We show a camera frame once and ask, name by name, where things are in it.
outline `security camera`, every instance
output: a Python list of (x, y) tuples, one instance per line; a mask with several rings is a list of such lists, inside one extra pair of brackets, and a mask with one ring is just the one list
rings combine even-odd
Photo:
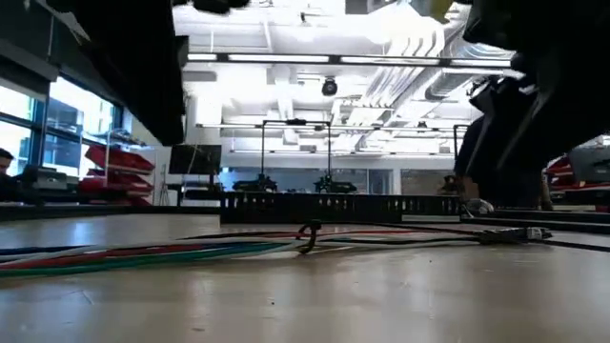
[(324, 96), (333, 96), (336, 94), (337, 86), (333, 77), (327, 77), (322, 85), (322, 94)]

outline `wooden floor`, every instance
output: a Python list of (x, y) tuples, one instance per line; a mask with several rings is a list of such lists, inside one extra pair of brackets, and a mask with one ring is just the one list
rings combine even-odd
[[(0, 248), (264, 229), (278, 228), (196, 215), (24, 221), (0, 224)], [(443, 247), (0, 279), (0, 342), (610, 342), (610, 254)]]

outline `white cable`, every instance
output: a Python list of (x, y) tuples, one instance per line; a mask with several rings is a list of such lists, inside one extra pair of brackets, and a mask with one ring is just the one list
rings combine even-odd
[[(317, 246), (332, 246), (332, 247), (369, 247), (369, 248), (388, 248), (387, 245), (383, 244), (356, 244), (349, 242), (328, 242), (324, 241), (329, 239), (340, 239), (340, 238), (380, 238), (380, 239), (392, 239), (396, 240), (395, 235), (391, 234), (370, 234), (370, 233), (358, 233), (355, 237), (353, 233), (337, 233), (319, 236), (316, 240)], [(296, 241), (299, 245), (307, 244), (308, 238), (304, 237), (302, 240)], [(9, 266), (22, 262), (30, 262), (58, 257), (72, 256), (81, 253), (88, 252), (104, 252), (118, 249), (139, 249), (139, 248), (154, 248), (154, 247), (166, 247), (166, 246), (186, 246), (186, 245), (205, 245), (205, 244), (220, 244), (220, 243), (277, 243), (277, 244), (293, 244), (295, 240), (293, 238), (268, 238), (268, 237), (230, 237), (230, 238), (203, 238), (203, 239), (189, 239), (189, 240), (175, 240), (175, 241), (163, 241), (163, 242), (148, 242), (148, 243), (136, 243), (136, 244), (117, 244), (107, 246), (88, 246), (80, 247), (75, 249), (69, 249), (61, 252), (40, 252), (34, 254), (20, 254), (20, 255), (5, 255), (0, 256), (0, 260), (15, 259), (9, 262), (0, 263), (0, 266)]]

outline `red cable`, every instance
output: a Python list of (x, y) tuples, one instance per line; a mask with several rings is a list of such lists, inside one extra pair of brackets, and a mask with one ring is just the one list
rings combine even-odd
[[(338, 235), (338, 234), (405, 234), (413, 233), (414, 231), (407, 230), (363, 230), (363, 231), (347, 231), (347, 232), (331, 232), (322, 233), (320, 236)], [(268, 234), (261, 237), (264, 238), (300, 238), (308, 237), (309, 234), (301, 233), (274, 233)], [(96, 260), (101, 260), (109, 257), (134, 257), (139, 255), (150, 255), (150, 254), (162, 254), (171, 252), (191, 252), (199, 251), (205, 248), (205, 245), (175, 245), (175, 246), (164, 246), (164, 247), (148, 247), (142, 249), (126, 249), (126, 250), (113, 250), (107, 252), (91, 252), (82, 253), (75, 256), (64, 256), (56, 257), (51, 259), (24, 261), (21, 263), (14, 263), (6, 266), (0, 265), (0, 270), (7, 269), (32, 269), (32, 268), (43, 268), (43, 267), (64, 267), (70, 264), (86, 263)]]

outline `black barrier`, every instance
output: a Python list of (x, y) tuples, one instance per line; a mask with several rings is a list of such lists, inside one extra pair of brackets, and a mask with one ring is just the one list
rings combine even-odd
[(455, 196), (225, 192), (220, 222), (294, 224), (313, 219), (404, 223), (419, 216), (459, 216)]

